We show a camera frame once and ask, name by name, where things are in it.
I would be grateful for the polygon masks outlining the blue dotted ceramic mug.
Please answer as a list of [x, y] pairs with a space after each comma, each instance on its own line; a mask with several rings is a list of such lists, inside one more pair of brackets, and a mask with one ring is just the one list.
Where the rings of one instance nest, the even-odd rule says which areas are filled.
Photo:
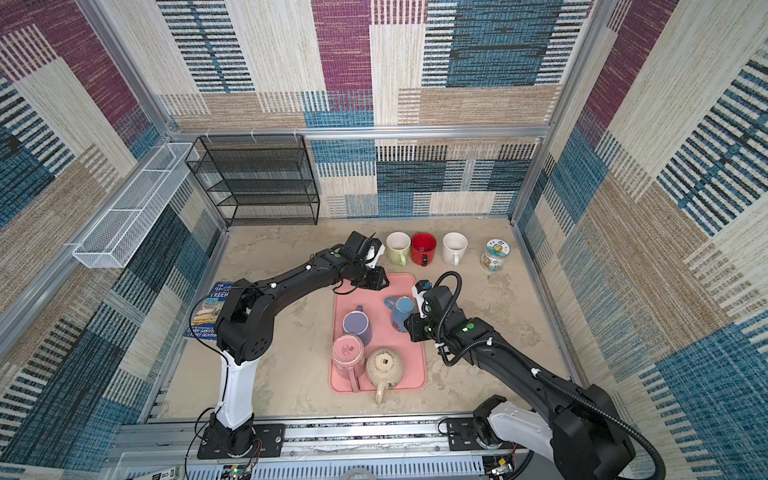
[[398, 332], [406, 333], [405, 321], [415, 308], [413, 299], [408, 296], [388, 297], [384, 300], [384, 304], [391, 310], [391, 326]]

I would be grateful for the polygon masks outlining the light green ceramic mug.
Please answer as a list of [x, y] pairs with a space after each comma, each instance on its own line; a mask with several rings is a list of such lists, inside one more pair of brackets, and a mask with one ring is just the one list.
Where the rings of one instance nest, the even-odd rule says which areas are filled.
[[385, 241], [386, 254], [395, 266], [405, 266], [410, 259], [411, 237], [404, 232], [392, 232]]

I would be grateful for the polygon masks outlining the purple ceramic mug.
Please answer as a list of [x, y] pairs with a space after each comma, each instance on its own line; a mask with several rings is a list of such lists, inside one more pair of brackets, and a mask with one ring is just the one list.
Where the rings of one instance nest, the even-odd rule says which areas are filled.
[[362, 305], [358, 305], [344, 316], [342, 330], [346, 335], [354, 335], [359, 338], [364, 346], [368, 346], [373, 338], [372, 323]]

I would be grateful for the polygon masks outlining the red ceramic mug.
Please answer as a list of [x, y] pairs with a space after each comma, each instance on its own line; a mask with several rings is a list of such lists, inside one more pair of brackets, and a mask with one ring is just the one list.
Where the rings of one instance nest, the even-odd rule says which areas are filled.
[[426, 267], [428, 266], [435, 254], [437, 248], [436, 238], [426, 232], [416, 233], [411, 237], [411, 260], [414, 264]]

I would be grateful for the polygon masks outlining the white ceramic mug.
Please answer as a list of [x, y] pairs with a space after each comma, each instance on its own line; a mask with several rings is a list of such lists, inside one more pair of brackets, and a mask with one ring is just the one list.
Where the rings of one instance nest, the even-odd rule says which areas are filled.
[[468, 239], [459, 232], [449, 232], [442, 239], [442, 259], [447, 265], [457, 266], [468, 248]]

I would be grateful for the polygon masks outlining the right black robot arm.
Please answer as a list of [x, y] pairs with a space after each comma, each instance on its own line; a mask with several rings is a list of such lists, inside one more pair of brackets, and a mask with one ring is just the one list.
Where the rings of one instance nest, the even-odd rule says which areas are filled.
[[405, 325], [415, 342], [433, 340], [484, 370], [531, 406], [518, 411], [506, 400], [481, 410], [480, 424], [496, 440], [521, 444], [549, 459], [565, 479], [616, 479], [635, 458], [628, 433], [617, 424], [611, 396], [586, 388], [537, 364], [509, 344], [492, 325], [468, 318], [451, 290], [417, 282], [417, 310]]

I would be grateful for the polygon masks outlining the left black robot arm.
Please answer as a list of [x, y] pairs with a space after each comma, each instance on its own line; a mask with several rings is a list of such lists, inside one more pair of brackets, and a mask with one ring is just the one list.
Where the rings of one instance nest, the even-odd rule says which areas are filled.
[[385, 250], [381, 240], [354, 231], [345, 243], [321, 250], [287, 272], [235, 282], [214, 325], [222, 362], [219, 401], [205, 430], [209, 445], [217, 441], [231, 457], [241, 457], [253, 446], [255, 374], [272, 344], [277, 314], [316, 290], [343, 282], [352, 290], [388, 287], [386, 272], [378, 265]]

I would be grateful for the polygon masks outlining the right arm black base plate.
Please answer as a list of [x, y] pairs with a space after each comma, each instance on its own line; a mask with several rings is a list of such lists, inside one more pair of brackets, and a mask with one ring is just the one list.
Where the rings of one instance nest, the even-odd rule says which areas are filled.
[[439, 421], [437, 429], [447, 437], [451, 451], [491, 450], [500, 445], [484, 418], [447, 417]]

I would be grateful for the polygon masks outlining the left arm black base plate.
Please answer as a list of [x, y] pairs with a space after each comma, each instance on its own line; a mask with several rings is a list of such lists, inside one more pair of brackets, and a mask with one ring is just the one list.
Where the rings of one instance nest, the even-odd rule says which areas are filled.
[[229, 460], [277, 458], [283, 448], [284, 424], [251, 424], [229, 429], [215, 423], [207, 426], [196, 458]]

